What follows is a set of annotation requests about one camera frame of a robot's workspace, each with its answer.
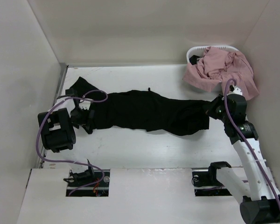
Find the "black trousers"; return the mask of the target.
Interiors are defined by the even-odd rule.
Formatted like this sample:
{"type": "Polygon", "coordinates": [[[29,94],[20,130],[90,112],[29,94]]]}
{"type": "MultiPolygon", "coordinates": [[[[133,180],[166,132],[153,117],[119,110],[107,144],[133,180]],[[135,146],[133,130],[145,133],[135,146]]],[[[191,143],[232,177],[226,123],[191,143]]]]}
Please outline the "black trousers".
{"type": "MultiPolygon", "coordinates": [[[[98,90],[82,77],[71,86],[78,92],[98,90]]],[[[91,127],[108,129],[113,126],[147,132],[164,130],[177,136],[192,135],[209,129],[210,118],[204,112],[204,100],[178,100],[163,97],[151,90],[90,93],[98,100],[90,106],[94,112],[91,127]]]]}

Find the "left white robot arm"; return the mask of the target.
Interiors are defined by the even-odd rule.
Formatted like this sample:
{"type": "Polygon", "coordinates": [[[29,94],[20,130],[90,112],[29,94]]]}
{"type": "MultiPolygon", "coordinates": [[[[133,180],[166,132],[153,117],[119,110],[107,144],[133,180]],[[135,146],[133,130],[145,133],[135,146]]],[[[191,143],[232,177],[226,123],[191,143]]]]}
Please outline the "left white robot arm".
{"type": "Polygon", "coordinates": [[[88,98],[88,95],[97,91],[78,92],[71,87],[57,98],[51,109],[39,113],[36,145],[41,141],[46,150],[59,154],[73,150],[77,141],[75,128],[83,128],[87,134],[92,134],[91,118],[94,112],[90,106],[95,100],[88,98]]]}

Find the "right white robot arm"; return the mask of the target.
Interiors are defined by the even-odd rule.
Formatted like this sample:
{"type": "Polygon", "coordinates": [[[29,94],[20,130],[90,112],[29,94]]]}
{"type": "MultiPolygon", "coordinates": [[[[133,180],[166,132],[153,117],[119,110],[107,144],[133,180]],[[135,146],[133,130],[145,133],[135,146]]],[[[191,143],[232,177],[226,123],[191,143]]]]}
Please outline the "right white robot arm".
{"type": "Polygon", "coordinates": [[[247,101],[240,88],[231,85],[207,107],[206,114],[224,124],[224,132],[237,152],[247,182],[243,182],[225,161],[209,166],[207,179],[223,184],[239,204],[246,224],[280,223],[280,192],[262,156],[259,137],[246,117],[247,101]]]}

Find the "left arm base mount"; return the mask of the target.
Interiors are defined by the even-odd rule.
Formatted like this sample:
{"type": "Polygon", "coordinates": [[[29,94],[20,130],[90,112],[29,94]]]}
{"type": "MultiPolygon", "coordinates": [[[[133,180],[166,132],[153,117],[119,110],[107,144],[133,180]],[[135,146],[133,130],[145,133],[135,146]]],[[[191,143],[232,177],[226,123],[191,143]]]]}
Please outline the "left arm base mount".
{"type": "Polygon", "coordinates": [[[66,196],[69,197],[108,197],[110,185],[110,170],[90,171],[85,170],[81,173],[73,173],[70,171],[69,177],[64,178],[63,181],[67,184],[66,196]]]}

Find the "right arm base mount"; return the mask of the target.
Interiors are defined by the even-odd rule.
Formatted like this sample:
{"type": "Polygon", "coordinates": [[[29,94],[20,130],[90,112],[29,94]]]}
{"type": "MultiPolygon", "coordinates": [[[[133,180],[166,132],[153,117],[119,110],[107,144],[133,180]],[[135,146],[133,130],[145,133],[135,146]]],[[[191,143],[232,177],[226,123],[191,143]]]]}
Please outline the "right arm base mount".
{"type": "Polygon", "coordinates": [[[207,168],[192,169],[191,182],[195,196],[231,196],[223,184],[211,180],[207,168]]]}

